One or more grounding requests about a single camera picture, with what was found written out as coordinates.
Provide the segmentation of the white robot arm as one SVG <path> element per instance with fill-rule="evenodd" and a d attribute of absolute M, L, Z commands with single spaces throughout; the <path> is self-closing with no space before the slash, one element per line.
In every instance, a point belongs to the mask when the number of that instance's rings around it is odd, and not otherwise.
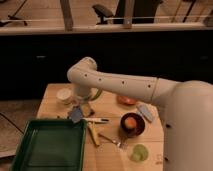
<path fill-rule="evenodd" d="M 67 78 L 78 96 L 97 88 L 160 109 L 163 171 L 213 171 L 213 84 L 99 72 L 91 57 L 70 67 Z"/>

